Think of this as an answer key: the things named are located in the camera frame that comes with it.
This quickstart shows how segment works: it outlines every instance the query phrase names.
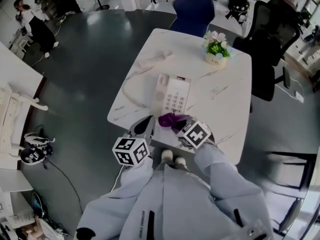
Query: window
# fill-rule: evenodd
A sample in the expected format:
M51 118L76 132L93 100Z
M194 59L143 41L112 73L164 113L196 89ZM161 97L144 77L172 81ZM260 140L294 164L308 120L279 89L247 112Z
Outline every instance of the window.
M315 12L319 2L320 0L306 0L306 3L301 12L308 12L308 14L310 14L311 16Z

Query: white telephone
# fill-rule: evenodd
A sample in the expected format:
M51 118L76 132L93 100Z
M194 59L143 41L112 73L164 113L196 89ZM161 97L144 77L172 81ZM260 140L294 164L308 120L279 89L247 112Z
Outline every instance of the white telephone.
M159 74L156 84L151 114L156 118L169 112L185 113L191 80L176 76Z

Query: chair backrest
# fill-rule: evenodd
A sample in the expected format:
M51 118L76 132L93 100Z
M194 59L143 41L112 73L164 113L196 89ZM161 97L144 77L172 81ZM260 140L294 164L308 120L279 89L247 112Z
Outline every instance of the chair backrest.
M178 19L209 24L215 17L214 0L174 0L172 5Z
M272 65L278 64L299 36L298 14L285 1L255 3L252 26L246 39L252 41L256 52L264 54Z

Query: white chair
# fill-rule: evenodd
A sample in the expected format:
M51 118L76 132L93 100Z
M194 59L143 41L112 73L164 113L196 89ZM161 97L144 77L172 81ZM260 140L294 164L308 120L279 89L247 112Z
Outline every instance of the white chair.
M26 52L25 45L30 46L30 45L28 44L28 41L27 41L26 39L22 38L22 39L19 41L18 46L20 47L20 49L21 49L24 53Z
M10 48L10 51L16 55L20 60L22 60L25 56L25 53L18 47L17 45L13 44Z

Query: marble table top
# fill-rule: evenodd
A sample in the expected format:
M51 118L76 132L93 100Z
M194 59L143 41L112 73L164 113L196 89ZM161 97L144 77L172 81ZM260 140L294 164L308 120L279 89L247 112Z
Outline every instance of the marble table top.
M216 70L205 61L203 41L203 38L185 33L154 29L128 72L126 78L131 79L127 81L125 90L136 101L151 106L160 73L191 79L185 114L207 124L218 147L236 165L244 147L250 113L251 57L234 50L236 56L228 60L226 68ZM132 76L141 70L138 60L154 58L168 50L174 53L173 58ZM120 89L107 119L112 124L129 129L148 115L149 107L136 106ZM162 128L158 122L153 140L192 152L181 145L170 128Z

